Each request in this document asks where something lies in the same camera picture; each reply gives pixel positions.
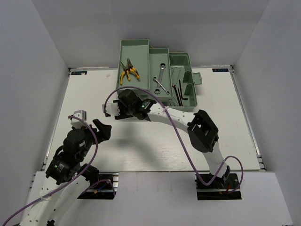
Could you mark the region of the large silver ratchet wrench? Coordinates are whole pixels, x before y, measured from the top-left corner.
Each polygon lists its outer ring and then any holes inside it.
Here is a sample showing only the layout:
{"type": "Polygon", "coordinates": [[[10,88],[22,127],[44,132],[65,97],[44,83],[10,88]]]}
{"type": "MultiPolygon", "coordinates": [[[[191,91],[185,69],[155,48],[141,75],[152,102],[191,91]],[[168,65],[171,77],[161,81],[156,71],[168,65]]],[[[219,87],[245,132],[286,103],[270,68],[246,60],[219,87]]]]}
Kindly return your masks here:
{"type": "Polygon", "coordinates": [[[164,69],[166,68],[166,64],[165,63],[161,63],[160,64],[160,72],[159,72],[159,76],[158,76],[158,81],[162,84],[162,78],[163,78],[163,74],[164,74],[164,69]]]}

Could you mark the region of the yellow handled pliers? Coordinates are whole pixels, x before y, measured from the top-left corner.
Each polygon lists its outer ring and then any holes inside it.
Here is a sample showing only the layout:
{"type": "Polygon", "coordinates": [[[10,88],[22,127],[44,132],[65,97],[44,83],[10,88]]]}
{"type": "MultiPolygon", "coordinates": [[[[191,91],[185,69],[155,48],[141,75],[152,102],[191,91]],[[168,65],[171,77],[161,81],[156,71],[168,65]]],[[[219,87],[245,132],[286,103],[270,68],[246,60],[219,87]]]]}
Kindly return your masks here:
{"type": "Polygon", "coordinates": [[[127,58],[127,65],[124,65],[122,62],[120,62],[120,64],[123,69],[123,72],[119,79],[120,85],[123,85],[124,77],[126,77],[128,81],[131,81],[130,74],[135,75],[138,80],[141,78],[138,71],[134,68],[129,58],[127,58]]]}

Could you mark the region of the small silver wrench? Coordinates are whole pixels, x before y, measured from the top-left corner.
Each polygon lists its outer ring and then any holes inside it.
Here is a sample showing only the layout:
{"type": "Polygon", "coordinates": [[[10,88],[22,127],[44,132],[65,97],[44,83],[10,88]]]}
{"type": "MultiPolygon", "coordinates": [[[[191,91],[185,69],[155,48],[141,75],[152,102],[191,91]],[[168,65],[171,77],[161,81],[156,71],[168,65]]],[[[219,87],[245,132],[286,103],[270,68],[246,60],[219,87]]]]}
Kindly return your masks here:
{"type": "Polygon", "coordinates": [[[153,77],[153,81],[157,83],[157,87],[155,88],[155,94],[160,94],[160,89],[162,88],[168,95],[170,94],[170,91],[167,90],[156,77],[153,77]]]}

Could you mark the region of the green toolbox with clear lid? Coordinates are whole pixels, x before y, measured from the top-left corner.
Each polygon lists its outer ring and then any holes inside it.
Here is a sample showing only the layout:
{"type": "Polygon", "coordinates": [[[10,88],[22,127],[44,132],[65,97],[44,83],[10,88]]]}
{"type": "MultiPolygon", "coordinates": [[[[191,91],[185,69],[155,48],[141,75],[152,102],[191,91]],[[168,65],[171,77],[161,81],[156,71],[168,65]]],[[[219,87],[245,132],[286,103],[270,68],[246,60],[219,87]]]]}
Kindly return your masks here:
{"type": "Polygon", "coordinates": [[[123,85],[119,79],[123,72],[119,63],[116,88],[132,86],[133,91],[142,99],[156,96],[164,105],[184,112],[192,112],[198,105],[196,85],[202,84],[200,73],[192,71],[190,56],[187,52],[171,52],[169,48],[155,48],[148,39],[144,40],[122,40],[120,44],[119,62],[127,65],[130,59],[134,68],[138,71],[140,79],[130,74],[131,81],[126,77],[123,85]],[[160,94],[155,94],[157,83],[153,77],[159,76],[160,64],[165,63],[166,68],[162,78],[162,85],[170,91],[168,95],[163,89],[160,94]],[[179,88],[179,80],[182,84],[182,93],[188,100],[182,100],[183,106],[178,106],[177,98],[172,85],[179,88]]]}

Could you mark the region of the long dark red hex key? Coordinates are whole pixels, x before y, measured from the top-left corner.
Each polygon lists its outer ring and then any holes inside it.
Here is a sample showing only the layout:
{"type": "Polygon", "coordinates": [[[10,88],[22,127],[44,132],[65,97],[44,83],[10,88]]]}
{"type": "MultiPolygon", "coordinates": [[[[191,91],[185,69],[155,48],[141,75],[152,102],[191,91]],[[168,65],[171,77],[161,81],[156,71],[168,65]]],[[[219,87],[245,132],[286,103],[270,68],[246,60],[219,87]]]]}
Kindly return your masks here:
{"type": "Polygon", "coordinates": [[[174,89],[174,92],[175,92],[175,95],[176,95],[176,98],[177,98],[177,102],[178,102],[178,106],[182,106],[181,104],[181,100],[179,98],[179,95],[178,95],[178,91],[177,91],[177,88],[175,85],[172,85],[173,89],[174,89]]]}

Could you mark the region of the short dark red hex key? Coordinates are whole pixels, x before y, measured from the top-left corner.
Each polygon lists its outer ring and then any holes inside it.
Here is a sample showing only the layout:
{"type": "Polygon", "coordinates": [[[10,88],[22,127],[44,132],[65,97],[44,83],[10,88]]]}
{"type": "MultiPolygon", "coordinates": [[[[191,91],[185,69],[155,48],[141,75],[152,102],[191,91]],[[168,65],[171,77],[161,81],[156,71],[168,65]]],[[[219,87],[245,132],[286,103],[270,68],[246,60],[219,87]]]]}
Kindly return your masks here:
{"type": "Polygon", "coordinates": [[[188,100],[187,97],[184,97],[184,96],[183,96],[181,80],[179,80],[179,94],[180,94],[181,100],[188,100]]]}

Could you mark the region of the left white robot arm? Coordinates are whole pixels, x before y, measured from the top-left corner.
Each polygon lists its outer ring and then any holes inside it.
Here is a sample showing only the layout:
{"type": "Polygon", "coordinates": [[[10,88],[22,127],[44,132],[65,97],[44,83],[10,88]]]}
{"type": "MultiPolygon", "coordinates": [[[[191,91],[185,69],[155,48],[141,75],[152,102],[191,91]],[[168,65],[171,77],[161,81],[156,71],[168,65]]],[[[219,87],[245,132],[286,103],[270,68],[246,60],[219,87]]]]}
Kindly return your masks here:
{"type": "Polygon", "coordinates": [[[57,226],[77,198],[90,189],[96,192],[113,186],[113,177],[100,175],[89,163],[81,165],[91,146],[111,137],[111,126],[93,120],[93,128],[78,116],[72,116],[68,132],[46,170],[39,200],[20,222],[21,226],[57,226]]]}

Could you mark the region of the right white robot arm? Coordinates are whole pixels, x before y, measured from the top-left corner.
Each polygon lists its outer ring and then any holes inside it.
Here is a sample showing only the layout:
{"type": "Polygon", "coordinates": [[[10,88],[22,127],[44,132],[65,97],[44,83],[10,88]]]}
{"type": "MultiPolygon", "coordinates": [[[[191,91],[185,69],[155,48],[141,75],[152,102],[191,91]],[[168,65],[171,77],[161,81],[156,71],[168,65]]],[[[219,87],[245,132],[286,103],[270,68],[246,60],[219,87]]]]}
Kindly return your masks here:
{"type": "Polygon", "coordinates": [[[222,188],[229,183],[230,167],[225,163],[219,148],[218,128],[206,111],[182,112],[161,106],[158,101],[141,99],[126,89],[113,101],[118,107],[116,120],[135,117],[139,120],[160,122],[186,132],[194,149],[200,151],[209,166],[207,186],[222,188]]]}

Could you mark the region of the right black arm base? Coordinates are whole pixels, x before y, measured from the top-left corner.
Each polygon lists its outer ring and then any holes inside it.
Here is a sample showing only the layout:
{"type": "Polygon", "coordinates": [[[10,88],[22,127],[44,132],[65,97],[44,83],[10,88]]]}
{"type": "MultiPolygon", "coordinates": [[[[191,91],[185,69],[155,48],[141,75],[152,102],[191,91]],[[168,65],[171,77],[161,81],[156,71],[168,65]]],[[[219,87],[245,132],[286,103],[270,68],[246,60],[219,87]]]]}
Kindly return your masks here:
{"type": "Polygon", "coordinates": [[[241,200],[240,188],[233,191],[239,184],[239,179],[236,173],[230,173],[225,184],[222,186],[212,183],[205,186],[199,178],[195,176],[197,199],[199,201],[221,201],[221,200],[241,200]]]}

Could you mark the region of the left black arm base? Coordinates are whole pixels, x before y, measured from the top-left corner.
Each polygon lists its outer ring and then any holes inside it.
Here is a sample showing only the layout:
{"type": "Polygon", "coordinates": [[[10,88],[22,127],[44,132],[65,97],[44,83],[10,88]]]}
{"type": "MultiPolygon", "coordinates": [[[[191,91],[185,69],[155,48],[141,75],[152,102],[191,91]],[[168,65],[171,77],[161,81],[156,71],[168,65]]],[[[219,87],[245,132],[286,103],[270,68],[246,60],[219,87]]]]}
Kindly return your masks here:
{"type": "Polygon", "coordinates": [[[118,190],[118,173],[99,173],[87,180],[89,186],[79,195],[78,199],[113,200],[118,190]]]}

